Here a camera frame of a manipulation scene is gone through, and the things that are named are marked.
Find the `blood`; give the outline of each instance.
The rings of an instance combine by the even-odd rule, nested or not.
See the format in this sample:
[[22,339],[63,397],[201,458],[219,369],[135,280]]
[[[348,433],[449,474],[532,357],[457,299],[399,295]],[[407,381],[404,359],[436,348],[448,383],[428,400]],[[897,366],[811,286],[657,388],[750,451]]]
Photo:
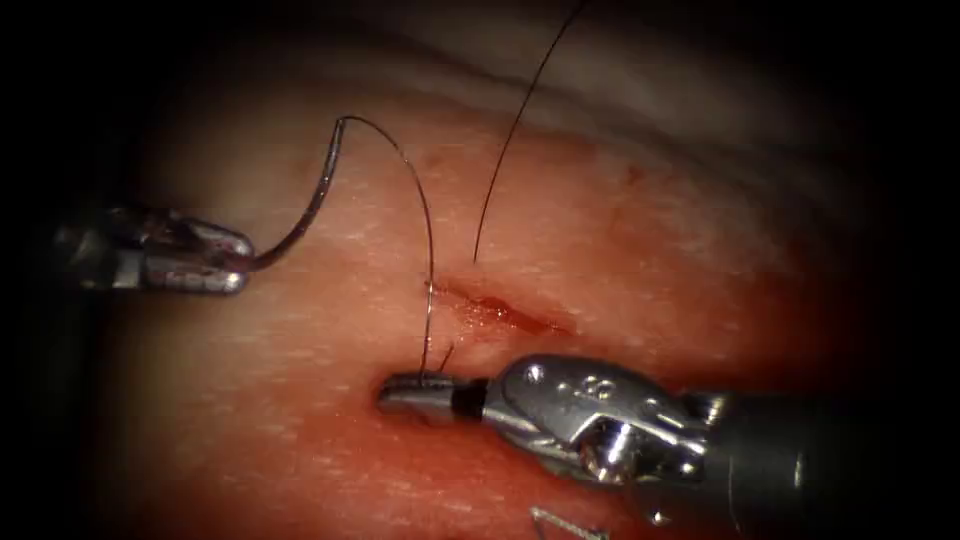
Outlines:
[[465,325],[487,327],[506,325],[533,336],[572,336],[574,332],[556,321],[525,313],[506,300],[496,296],[473,296],[456,286],[434,286],[434,291],[443,297],[455,298],[454,309]]

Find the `silver metal instrument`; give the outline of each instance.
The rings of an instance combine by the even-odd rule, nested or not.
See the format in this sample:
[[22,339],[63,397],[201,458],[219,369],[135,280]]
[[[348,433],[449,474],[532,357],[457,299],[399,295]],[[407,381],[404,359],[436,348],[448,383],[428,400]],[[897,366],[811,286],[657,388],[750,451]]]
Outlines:
[[66,280],[88,290],[234,295],[247,272],[211,266],[210,254],[254,256],[241,233],[172,210],[113,207],[93,225],[63,226],[53,239]]
[[601,360],[535,354],[490,379],[400,373],[377,403],[435,422],[478,420],[554,474],[589,484],[693,481],[702,470],[706,424],[643,375]]

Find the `wound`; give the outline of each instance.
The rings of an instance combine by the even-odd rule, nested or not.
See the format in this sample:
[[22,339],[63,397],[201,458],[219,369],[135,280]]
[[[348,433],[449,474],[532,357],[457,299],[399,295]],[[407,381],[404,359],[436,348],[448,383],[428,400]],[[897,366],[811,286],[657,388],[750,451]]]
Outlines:
[[532,336],[572,336],[572,324],[532,315],[517,309],[506,300],[490,295],[472,295],[455,285],[434,285],[439,302],[453,308],[464,329],[508,328]]

